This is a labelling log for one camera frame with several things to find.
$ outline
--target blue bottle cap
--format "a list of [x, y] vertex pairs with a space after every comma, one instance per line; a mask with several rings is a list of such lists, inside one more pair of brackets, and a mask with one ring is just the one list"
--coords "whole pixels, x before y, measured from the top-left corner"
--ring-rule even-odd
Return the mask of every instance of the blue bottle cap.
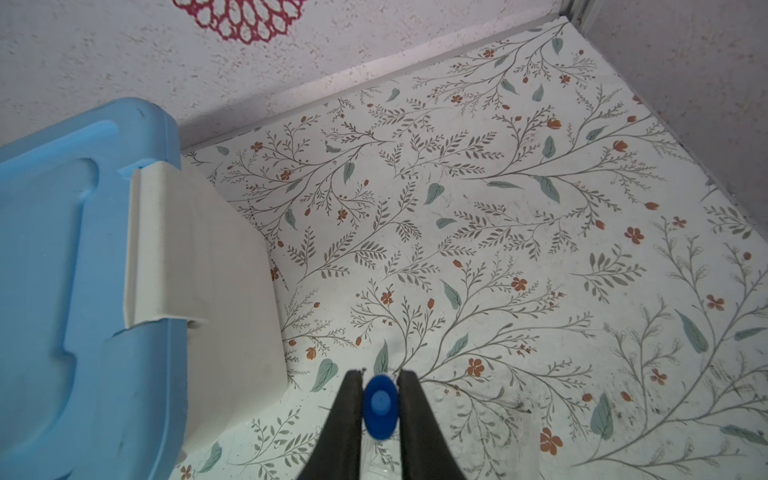
[[362, 417], [368, 433], [376, 440], [387, 440], [395, 431], [398, 418], [397, 388], [386, 375], [368, 382], [362, 394]]

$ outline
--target gray wall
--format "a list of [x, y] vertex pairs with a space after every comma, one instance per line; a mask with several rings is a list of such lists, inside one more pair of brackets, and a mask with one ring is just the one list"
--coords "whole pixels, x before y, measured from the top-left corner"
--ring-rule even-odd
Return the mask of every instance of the gray wall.
[[604, 0], [587, 38], [766, 229], [768, 1]]

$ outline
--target storage bin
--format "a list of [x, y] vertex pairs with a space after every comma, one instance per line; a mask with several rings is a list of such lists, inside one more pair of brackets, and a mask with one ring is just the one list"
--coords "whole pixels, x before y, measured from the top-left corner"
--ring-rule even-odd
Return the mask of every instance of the storage bin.
[[0, 148], [0, 478], [166, 480], [287, 377], [264, 239], [157, 105]]

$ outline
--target leaf pattern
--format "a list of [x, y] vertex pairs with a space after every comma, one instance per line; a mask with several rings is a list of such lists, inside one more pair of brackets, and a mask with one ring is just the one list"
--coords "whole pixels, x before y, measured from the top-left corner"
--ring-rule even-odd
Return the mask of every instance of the leaf pattern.
[[444, 191], [445, 187], [443, 187], [441, 184], [429, 185], [429, 190], [427, 191], [427, 200], [424, 202], [424, 204], [429, 205], [435, 201], [435, 198], [439, 197], [440, 194], [442, 194]]
[[438, 228], [445, 228], [451, 223], [456, 223], [456, 220], [453, 220], [452, 218], [441, 218], [435, 222]]
[[387, 348], [386, 341], [379, 355], [376, 356], [376, 361], [373, 363], [373, 375], [381, 375], [386, 373], [389, 368], [389, 349]]
[[533, 92], [533, 96], [531, 98], [533, 101], [541, 101], [541, 99], [544, 98], [544, 84], [538, 86], [536, 91]]
[[759, 478], [768, 247], [634, 96], [560, 19], [185, 154], [270, 246], [289, 388], [172, 478], [296, 478], [362, 368], [469, 480], [536, 432], [544, 478]]
[[458, 292], [453, 289], [450, 285], [448, 285], [443, 280], [440, 280], [445, 287], [445, 297], [448, 298], [448, 301], [451, 303], [451, 306], [454, 310], [457, 310], [459, 306], [462, 304], [462, 298], [459, 296]]
[[507, 80], [506, 78], [502, 80], [502, 88], [512, 92], [513, 94], [517, 94], [517, 92], [515, 91], [515, 87], [511, 83], [509, 83], [509, 80]]
[[710, 348], [710, 343], [707, 342], [707, 338], [704, 336], [701, 330], [699, 330], [699, 328], [690, 318], [683, 315], [678, 310], [675, 311], [683, 321], [683, 331], [685, 332], [685, 336], [688, 337], [688, 340], [690, 341], [690, 344], [693, 346], [694, 350], [696, 350], [697, 353], [706, 352]]
[[349, 180], [352, 176], [352, 173], [355, 171], [355, 164], [352, 162], [349, 162], [348, 164], [344, 165], [344, 183], [346, 184], [346, 181]]
[[554, 147], [554, 139], [550, 135], [547, 137], [547, 140], [544, 141], [544, 149], [541, 151], [541, 154], [544, 155], [545, 158], [552, 158], [556, 152], [557, 149]]
[[589, 424], [592, 433], [599, 435], [603, 440], [608, 440], [614, 435], [614, 418], [611, 414], [611, 404], [603, 393], [600, 402], [592, 412], [592, 421]]
[[451, 349], [448, 351], [445, 357], [451, 358], [452, 356], [461, 352], [464, 349], [464, 347], [467, 346], [468, 341], [469, 341], [469, 334], [467, 333], [462, 338], [456, 340], [456, 343], [453, 344], [453, 347], [451, 347]]
[[319, 392], [323, 387], [339, 372], [339, 366], [336, 365], [331, 359], [324, 359], [320, 363], [320, 367], [317, 369], [317, 378], [315, 379], [315, 386], [312, 387], [311, 392]]
[[214, 446], [210, 447], [208, 460], [205, 461], [205, 464], [203, 464], [203, 467], [200, 468], [197, 473], [205, 473], [210, 471], [219, 461], [219, 458], [221, 458], [221, 446], [219, 445], [219, 442], [216, 442], [214, 443]]
[[741, 340], [748, 339], [751, 336], [757, 335], [758, 333], [762, 332], [765, 329], [768, 329], [768, 328], [766, 328], [765, 326], [759, 326], [753, 329], [741, 330], [739, 332], [736, 332], [733, 335], [733, 338], [736, 339], [737, 342], [740, 342]]
[[732, 435], [745, 439], [748, 442], [757, 443], [759, 445], [768, 445], [768, 440], [765, 440], [762, 435], [751, 432], [747, 429], [742, 429], [741, 427], [737, 427], [735, 425], [726, 425], [724, 427], [720, 427], [720, 431], [726, 435]]
[[544, 195], [550, 197], [557, 203], [560, 203], [560, 193], [558, 192], [558, 189], [554, 187], [552, 180], [550, 180], [549, 177], [539, 177], [538, 175], [535, 175], [534, 179], [541, 185], [541, 191], [544, 192]]
[[501, 180], [494, 180], [494, 181], [488, 182], [487, 185], [489, 187], [497, 187], [497, 188], [520, 188], [517, 185], [510, 184], [509, 182], [502, 182]]
[[557, 38], [553, 38], [553, 39], [552, 39], [552, 49], [554, 50], [554, 52], [555, 52], [556, 54], [559, 54], [559, 53], [560, 53], [560, 50], [562, 50], [562, 49], [563, 49], [563, 43], [564, 43], [564, 42], [563, 42], [563, 39], [562, 39], [562, 38], [560, 38], [560, 37], [557, 37]]

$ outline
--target orange flower print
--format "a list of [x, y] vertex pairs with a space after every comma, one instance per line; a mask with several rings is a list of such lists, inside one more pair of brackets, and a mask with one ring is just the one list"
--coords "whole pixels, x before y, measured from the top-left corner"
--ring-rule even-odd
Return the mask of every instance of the orange flower print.
[[542, 452], [550, 452], [552, 455], [558, 454], [558, 447], [563, 448], [563, 441], [560, 440], [560, 437], [552, 436], [552, 431], [548, 429], [547, 427], [544, 427], [541, 429], [541, 434], [539, 435], [539, 439], [541, 440], [541, 451]]
[[645, 236], [642, 233], [640, 233], [639, 228], [632, 228], [632, 227], [627, 228], [627, 231], [624, 232], [624, 236], [626, 238], [631, 238], [632, 243], [634, 243], [635, 245], [640, 245], [640, 240], [643, 240], [645, 238]]
[[707, 306], [708, 306], [708, 307], [710, 307], [710, 308], [716, 308], [716, 309], [718, 309], [720, 312], [722, 312], [723, 310], [725, 310], [725, 308], [723, 307], [723, 305], [725, 305], [725, 300], [723, 300], [723, 299], [721, 299], [721, 298], [719, 298], [719, 299], [715, 300], [715, 297], [714, 297], [714, 295], [707, 295], [707, 300], [709, 300], [709, 301], [710, 301], [710, 302], [707, 304]]
[[654, 373], [653, 375], [650, 376], [651, 382], [656, 382], [659, 385], [663, 385], [664, 384], [664, 380], [667, 379], [667, 374], [666, 373], [659, 373], [659, 369], [653, 369], [653, 370], [651, 370], [651, 372]]
[[525, 286], [528, 285], [528, 281], [525, 278], [513, 278], [512, 279], [512, 288], [515, 289], [515, 292], [519, 292], [520, 290], [525, 290]]
[[480, 359], [469, 359], [469, 367], [467, 368], [467, 375], [480, 376], [482, 371], [485, 370], [485, 366]]

